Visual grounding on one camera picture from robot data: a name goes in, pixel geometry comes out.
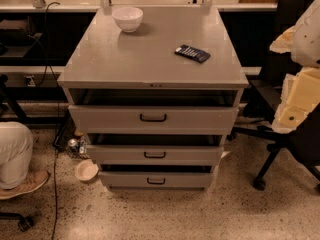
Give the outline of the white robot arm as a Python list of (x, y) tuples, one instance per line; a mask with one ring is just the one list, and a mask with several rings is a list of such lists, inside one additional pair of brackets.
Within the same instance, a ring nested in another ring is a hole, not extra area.
[(320, 0), (314, 0), (295, 25), (272, 42), (270, 50), (289, 52), (292, 61), (302, 66), (298, 73), (286, 74), (272, 122), (273, 131), (287, 134), (320, 103)]

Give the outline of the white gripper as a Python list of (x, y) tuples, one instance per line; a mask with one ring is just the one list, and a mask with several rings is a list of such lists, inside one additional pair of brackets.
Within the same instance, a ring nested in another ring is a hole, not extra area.
[[(269, 49), (279, 54), (290, 52), (294, 31), (294, 26), (285, 30), (271, 43)], [(271, 128), (277, 133), (290, 133), (320, 103), (320, 70), (303, 67), (296, 75), (288, 74), (283, 89), (284, 104), (278, 106)]]

